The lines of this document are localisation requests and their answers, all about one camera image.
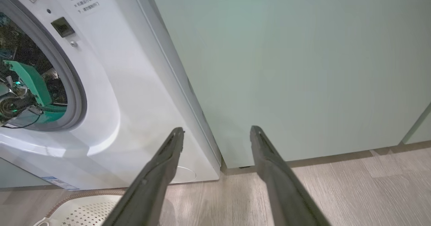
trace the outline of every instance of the laundry basket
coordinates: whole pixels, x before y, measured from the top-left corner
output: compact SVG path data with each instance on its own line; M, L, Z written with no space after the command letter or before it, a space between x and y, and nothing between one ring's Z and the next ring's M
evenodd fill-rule
M34 226L100 226L120 198L98 195L68 200Z

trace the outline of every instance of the cabinet panel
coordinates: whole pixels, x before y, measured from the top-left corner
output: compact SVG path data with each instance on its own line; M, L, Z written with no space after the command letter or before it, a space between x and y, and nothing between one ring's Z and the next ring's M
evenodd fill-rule
M431 104L403 138L405 144L431 140Z
M431 102L431 0L155 0L229 168L397 145Z
M0 188L50 185L2 158L0 158L0 178Z

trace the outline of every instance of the laminate flooring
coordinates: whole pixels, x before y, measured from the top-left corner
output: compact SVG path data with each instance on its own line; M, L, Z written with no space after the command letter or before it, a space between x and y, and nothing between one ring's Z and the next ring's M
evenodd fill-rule
M431 225L431 142L288 162L334 226ZM31 226L72 193L54 186L0 192L3 226ZM168 187L161 226L274 225L255 168Z

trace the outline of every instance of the washing machine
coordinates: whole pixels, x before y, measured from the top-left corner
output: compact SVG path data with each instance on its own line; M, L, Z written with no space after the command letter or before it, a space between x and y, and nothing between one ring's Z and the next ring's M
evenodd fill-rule
M127 187L175 127L173 183L221 154L154 0L0 0L0 157L69 190Z

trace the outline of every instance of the cabinet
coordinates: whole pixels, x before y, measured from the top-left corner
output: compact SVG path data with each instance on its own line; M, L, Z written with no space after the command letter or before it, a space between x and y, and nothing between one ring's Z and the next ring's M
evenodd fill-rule
M50 185L41 178L0 158L0 188Z
M431 0L155 0L229 168L399 144L431 102Z
M419 117L413 127L403 138L403 143L418 143L431 140L431 104Z

